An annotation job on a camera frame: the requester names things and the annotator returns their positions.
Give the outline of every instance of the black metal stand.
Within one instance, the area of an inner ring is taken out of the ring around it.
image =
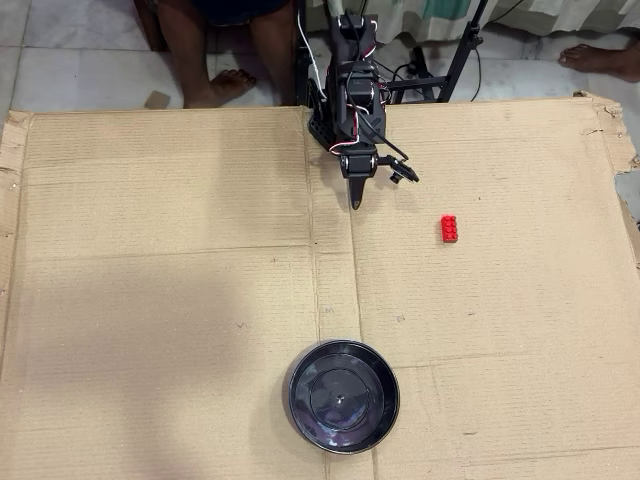
[[[422,93],[424,99],[411,103],[446,103],[451,100],[451,95],[458,84],[462,70],[469,58],[469,54],[482,44],[480,34],[480,19],[484,13],[489,0],[481,0],[473,19],[467,23],[464,34],[460,39],[458,50],[456,51],[453,61],[449,66],[449,71],[445,76],[434,77],[427,68],[426,60],[422,49],[416,47],[411,52],[411,66],[409,70],[417,78],[409,80],[389,82],[387,86],[392,92],[392,104],[402,103],[404,92],[407,90],[418,90]],[[296,15],[300,15],[302,28],[306,30],[305,2],[298,0],[296,5]],[[298,105],[309,105],[307,92],[307,78],[309,76],[309,65],[311,59],[302,38],[298,34],[297,52],[296,52],[296,99]],[[439,88],[438,96],[435,96],[434,88]]]

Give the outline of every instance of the person's leg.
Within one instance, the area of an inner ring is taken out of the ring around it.
[[[578,45],[562,52],[561,65],[583,73],[605,73],[627,82],[640,82],[640,42],[626,50]]]
[[[258,56],[280,91],[283,105],[293,105],[295,99],[293,3],[293,0],[289,0],[284,7],[273,13],[255,17],[249,24]]]
[[[158,19],[171,50],[185,108],[219,107],[255,85],[255,79],[242,70],[224,71],[209,81],[207,23],[190,0],[159,0]]]

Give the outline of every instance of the lego brick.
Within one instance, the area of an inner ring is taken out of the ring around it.
[[[455,215],[442,215],[442,241],[444,243],[455,243],[458,241],[458,226]]]

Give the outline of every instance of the cardboard sheet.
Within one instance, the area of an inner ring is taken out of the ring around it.
[[[357,212],[303,109],[11,113],[0,478],[637,480],[615,108],[390,108],[422,180],[380,169]],[[400,383],[396,426],[356,456],[285,416],[287,369],[330,338]]]

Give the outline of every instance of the bare foot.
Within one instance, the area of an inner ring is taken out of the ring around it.
[[[606,73],[627,82],[640,81],[640,43],[626,50],[578,45],[562,52],[560,65],[583,73]]]
[[[256,85],[256,79],[244,70],[224,70],[200,92],[185,95],[184,108],[215,108],[238,98]]]

